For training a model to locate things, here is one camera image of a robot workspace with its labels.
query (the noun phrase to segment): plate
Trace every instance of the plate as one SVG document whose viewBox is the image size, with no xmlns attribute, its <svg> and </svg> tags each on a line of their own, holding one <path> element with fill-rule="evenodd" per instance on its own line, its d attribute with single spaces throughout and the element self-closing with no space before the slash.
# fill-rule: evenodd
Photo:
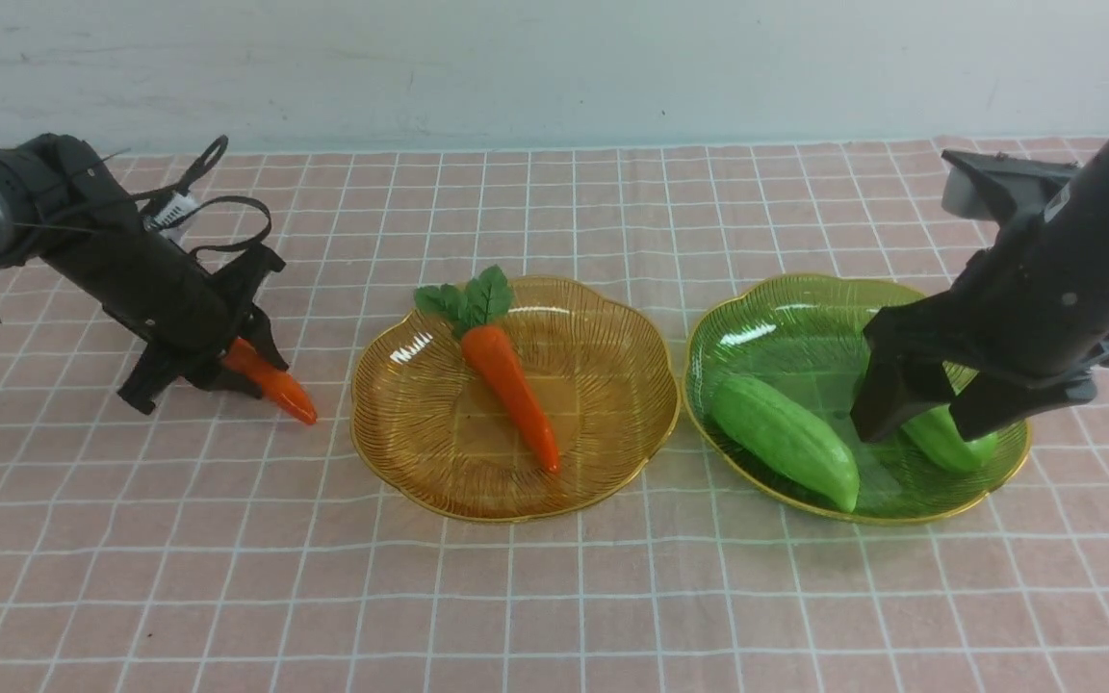
<svg viewBox="0 0 1109 693">
<path fill-rule="evenodd" d="M 1031 439 L 1028 421 L 1000 430 L 991 459 L 964 477 L 937 468 L 901 434 L 881 442 L 862 442 L 849 421 L 854 383 L 866 370 L 871 355 L 862 334 L 864 325 L 882 306 L 922 297 L 919 291 L 889 281 L 792 274 L 762 281 L 746 294 L 719 304 L 696 322 L 688 340 L 682 387 L 696 429 L 761 491 L 822 517 L 919 523 L 980 503 L 1025 465 Z M 955 365 L 945 369 L 958 387 L 974 376 Z M 705 416 L 714 387 L 731 373 L 762 378 L 820 414 L 849 445 L 862 479 L 853 513 L 841 512 L 817 492 L 767 469 Z"/>
<path fill-rule="evenodd" d="M 604 500 L 639 475 L 681 412 L 670 351 L 643 313 L 562 277 L 510 284 L 515 302 L 498 325 L 550 417 L 558 473 L 520 442 L 441 317 L 410 312 L 354 369 L 362 459 L 447 517 L 525 521 Z"/>
</svg>

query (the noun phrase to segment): carrot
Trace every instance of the carrot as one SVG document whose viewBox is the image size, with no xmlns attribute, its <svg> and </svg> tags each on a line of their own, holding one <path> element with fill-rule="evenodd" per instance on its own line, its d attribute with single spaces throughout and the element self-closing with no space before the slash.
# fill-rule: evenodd
<svg viewBox="0 0 1109 693">
<path fill-rule="evenodd" d="M 272 399 L 273 404 L 304 425 L 314 426 L 319 420 L 307 390 L 304 390 L 291 374 L 265 361 L 250 342 L 241 337 L 234 339 L 221 364 L 232 371 L 250 377 L 264 391 L 265 398 Z"/>
<path fill-rule="evenodd" d="M 525 377 L 520 358 L 505 329 L 494 320 L 511 308 L 512 294 L 498 265 L 487 267 L 465 291 L 444 284 L 423 286 L 414 293 L 418 310 L 439 313 L 452 324 L 468 367 L 502 404 L 520 437 L 547 472 L 558 472 L 559 451 L 554 429 Z"/>
</svg>

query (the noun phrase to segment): toy cucumber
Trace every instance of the toy cucumber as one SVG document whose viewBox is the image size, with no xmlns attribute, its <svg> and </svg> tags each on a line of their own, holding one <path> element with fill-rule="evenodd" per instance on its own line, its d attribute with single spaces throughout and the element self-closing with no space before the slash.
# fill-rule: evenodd
<svg viewBox="0 0 1109 693">
<path fill-rule="evenodd" d="M 987 434 L 976 440 L 964 440 L 956 430 L 956 421 L 947 409 L 939 405 L 905 422 L 903 434 L 938 468 L 954 473 L 969 473 L 981 469 L 990 460 L 999 445 L 997 434 Z"/>
<path fill-rule="evenodd" d="M 729 376 L 709 416 L 723 434 L 790 481 L 820 492 L 846 513 L 858 499 L 854 453 L 815 414 L 757 378 Z"/>
</svg>

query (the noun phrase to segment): green plate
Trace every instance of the green plate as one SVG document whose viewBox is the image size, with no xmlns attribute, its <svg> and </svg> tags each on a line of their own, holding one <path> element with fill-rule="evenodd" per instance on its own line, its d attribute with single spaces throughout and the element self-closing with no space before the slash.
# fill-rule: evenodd
<svg viewBox="0 0 1109 693">
<path fill-rule="evenodd" d="M 866 370 L 863 327 L 882 306 L 913 303 L 923 294 L 889 281 L 845 281 L 792 274 L 762 281 L 700 318 L 688 342 L 683 389 L 688 411 L 705 440 L 762 491 L 818 516 L 866 523 L 918 523 L 965 512 L 1020 470 L 1029 456 L 1030 428 L 1021 421 L 999 431 L 991 459 L 971 475 L 940 470 L 905 435 L 882 442 L 858 439 L 849 421 L 854 383 Z M 954 385 L 974 376 L 947 365 Z M 836 510 L 817 492 L 780 477 L 708 417 L 722 376 L 762 378 L 818 412 L 854 450 L 862 490 L 853 513 Z"/>
</svg>

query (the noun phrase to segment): grid pattern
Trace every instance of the grid pattern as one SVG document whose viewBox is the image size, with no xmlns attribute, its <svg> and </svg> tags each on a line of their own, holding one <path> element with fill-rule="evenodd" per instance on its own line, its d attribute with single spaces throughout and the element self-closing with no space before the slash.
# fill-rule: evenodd
<svg viewBox="0 0 1109 693">
<path fill-rule="evenodd" d="M 227 156 L 202 193 L 276 212 L 260 303 L 323 421 L 189 387 L 138 417 L 126 330 L 0 273 L 0 692 L 1109 692 L 1109 373 L 994 499 L 912 529 L 786 510 L 686 425 L 586 512 L 445 521 L 367 472 L 345 409 L 418 282 L 577 277 L 681 368 L 696 316 L 777 273 L 946 286 L 995 230 L 938 210 L 940 146 L 1098 144 Z M 132 188 L 185 165 L 113 163 Z M 210 210 L 187 242 L 258 223 Z"/>
</svg>

